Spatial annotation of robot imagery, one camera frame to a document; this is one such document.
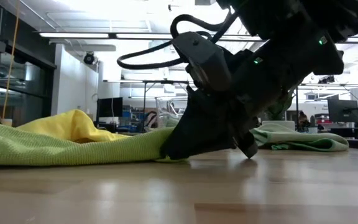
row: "yellow cloth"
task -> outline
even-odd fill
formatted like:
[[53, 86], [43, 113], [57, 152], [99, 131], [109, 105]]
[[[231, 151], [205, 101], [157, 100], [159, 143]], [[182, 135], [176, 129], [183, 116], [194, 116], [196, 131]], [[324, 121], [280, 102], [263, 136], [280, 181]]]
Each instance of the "yellow cloth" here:
[[115, 141], [128, 137], [98, 130], [91, 118], [80, 110], [71, 110], [48, 118], [38, 119], [19, 126], [17, 129], [78, 143]]

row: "light green towel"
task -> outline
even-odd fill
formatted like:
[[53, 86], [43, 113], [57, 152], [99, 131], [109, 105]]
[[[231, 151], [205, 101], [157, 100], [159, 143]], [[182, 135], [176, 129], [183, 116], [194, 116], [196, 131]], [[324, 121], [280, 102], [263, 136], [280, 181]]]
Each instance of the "light green towel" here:
[[278, 124], [265, 124], [251, 130], [251, 133], [258, 146], [271, 146], [273, 150], [336, 152], [349, 149], [346, 139], [336, 134], [301, 134]]
[[71, 166], [157, 160], [172, 130], [79, 144], [0, 125], [0, 165]]

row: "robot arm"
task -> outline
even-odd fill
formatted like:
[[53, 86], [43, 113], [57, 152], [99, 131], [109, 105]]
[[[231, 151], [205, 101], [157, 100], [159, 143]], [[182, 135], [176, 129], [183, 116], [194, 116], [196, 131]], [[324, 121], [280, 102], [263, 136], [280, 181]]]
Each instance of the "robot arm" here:
[[[358, 0], [217, 2], [235, 13], [212, 39], [186, 32], [172, 40], [198, 87], [188, 87], [187, 109], [161, 148], [172, 159], [230, 147], [251, 158], [257, 152], [252, 118], [311, 72], [341, 74], [343, 52], [335, 43], [358, 34]], [[215, 45], [237, 17], [249, 34], [267, 40], [256, 52], [233, 55]]]

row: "wooden surface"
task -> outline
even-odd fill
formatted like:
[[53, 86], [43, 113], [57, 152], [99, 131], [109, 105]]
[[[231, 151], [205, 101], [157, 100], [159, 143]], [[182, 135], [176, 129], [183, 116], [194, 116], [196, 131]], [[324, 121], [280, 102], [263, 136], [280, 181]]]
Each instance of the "wooden surface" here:
[[358, 150], [0, 167], [0, 223], [358, 223]]

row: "computer monitor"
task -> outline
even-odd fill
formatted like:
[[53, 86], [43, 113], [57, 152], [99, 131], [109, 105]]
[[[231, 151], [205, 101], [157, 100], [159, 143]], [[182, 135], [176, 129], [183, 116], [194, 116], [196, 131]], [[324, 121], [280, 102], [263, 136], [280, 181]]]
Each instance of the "computer monitor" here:
[[100, 118], [122, 117], [122, 97], [99, 99], [98, 114]]
[[328, 100], [329, 120], [332, 122], [358, 122], [356, 100]]

